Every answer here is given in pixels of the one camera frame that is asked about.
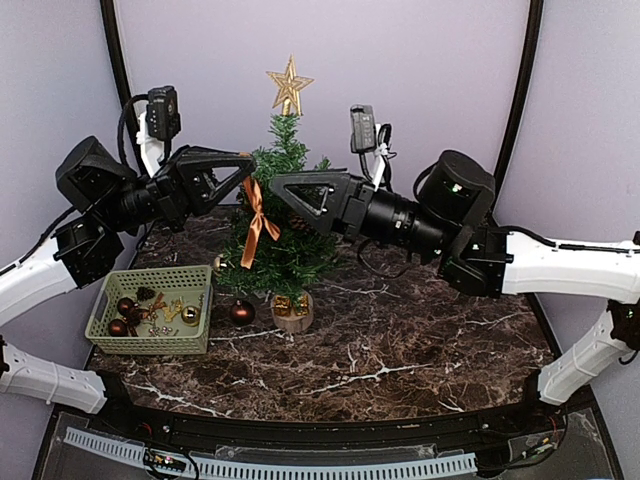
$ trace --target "gold star tree topper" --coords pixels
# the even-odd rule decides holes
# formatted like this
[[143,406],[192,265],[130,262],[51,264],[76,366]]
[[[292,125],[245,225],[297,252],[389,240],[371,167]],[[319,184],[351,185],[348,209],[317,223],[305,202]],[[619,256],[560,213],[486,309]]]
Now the gold star tree topper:
[[296,62],[293,55],[289,57],[289,63],[284,73],[267,72],[278,86],[278,95],[273,107],[282,105],[282,115],[291,114],[291,106],[295,108],[298,115],[302,115],[302,107],[300,106],[300,90],[313,82],[313,78],[298,77],[296,75]]

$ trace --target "small christmas tree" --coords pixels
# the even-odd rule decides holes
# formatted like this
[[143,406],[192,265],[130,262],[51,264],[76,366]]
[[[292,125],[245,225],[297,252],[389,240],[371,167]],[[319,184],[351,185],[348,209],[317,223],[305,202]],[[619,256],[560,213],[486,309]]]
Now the small christmas tree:
[[[233,233],[227,243],[224,258],[228,265],[221,271],[219,283],[244,293],[273,292],[289,297],[296,303],[302,290],[318,281],[336,262],[336,237],[322,236],[311,230],[291,208],[269,189],[278,174],[301,171],[306,164],[307,147],[296,139],[298,115],[272,115],[270,133],[275,136],[271,148],[253,152],[257,169],[253,178],[262,191],[264,215],[280,228],[280,238],[274,241],[262,231],[253,265],[240,266],[254,211],[247,194],[241,189],[241,208],[233,218]],[[326,157],[316,165],[325,170]]]

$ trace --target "white wall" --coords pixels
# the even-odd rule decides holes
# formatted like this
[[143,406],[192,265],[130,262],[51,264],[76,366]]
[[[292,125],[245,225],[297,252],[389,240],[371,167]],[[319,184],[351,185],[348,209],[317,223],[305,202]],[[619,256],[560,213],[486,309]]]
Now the white wall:
[[[555,238],[630,239],[640,229],[640,4],[545,2],[540,44],[500,223]],[[604,301],[544,295],[566,349]],[[640,478],[640,363],[594,383],[626,478]]]
[[[0,265],[21,256],[63,210],[55,170],[95,134],[115,153],[119,103],[97,1],[0,2]],[[130,255],[123,254],[121,264]],[[29,353],[82,367],[96,286],[59,297],[0,329]],[[50,408],[0,396],[0,478],[31,478]]]
[[393,124],[394,186],[454,148],[493,169],[518,72],[528,1],[151,0],[117,2],[136,92],[176,86],[176,141],[251,151],[267,145],[276,86],[266,71],[315,78],[300,139],[359,171],[349,107]]

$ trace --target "green plastic basket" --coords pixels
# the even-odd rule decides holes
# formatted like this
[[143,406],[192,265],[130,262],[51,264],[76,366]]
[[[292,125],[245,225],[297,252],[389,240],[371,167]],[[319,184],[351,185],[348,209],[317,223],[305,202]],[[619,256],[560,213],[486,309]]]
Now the green plastic basket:
[[[182,297],[184,305],[199,306],[200,295],[202,311],[200,324],[189,327],[177,315],[168,323],[164,315],[158,315],[156,325],[171,326],[172,334],[157,337],[112,337],[108,333],[108,325],[114,318],[119,318],[116,304],[122,297],[136,298],[138,287],[152,288],[157,293],[164,293],[165,299]],[[104,279],[98,299],[91,312],[89,323],[85,329],[85,337],[99,346],[105,353],[125,355],[193,355],[206,353],[209,337],[209,313],[213,300],[211,285],[211,267],[199,265],[193,267],[153,268],[147,270],[124,270],[109,273]]]

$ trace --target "brown marble surface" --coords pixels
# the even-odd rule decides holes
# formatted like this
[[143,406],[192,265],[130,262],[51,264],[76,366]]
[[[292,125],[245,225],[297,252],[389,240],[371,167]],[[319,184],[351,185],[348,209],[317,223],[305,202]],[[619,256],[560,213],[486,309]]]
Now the brown marble surface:
[[[151,233],[135,268],[213,264],[233,207],[190,219],[185,232]],[[194,356],[116,356],[96,348],[90,368],[119,372],[139,405],[247,420],[365,421],[473,411],[519,400],[524,378],[552,359],[523,297],[460,294],[415,266],[383,280],[342,247],[344,266],[309,289],[315,321],[278,331],[264,299],[235,328],[235,298],[218,290],[209,350]],[[380,268],[396,248],[368,251]]]

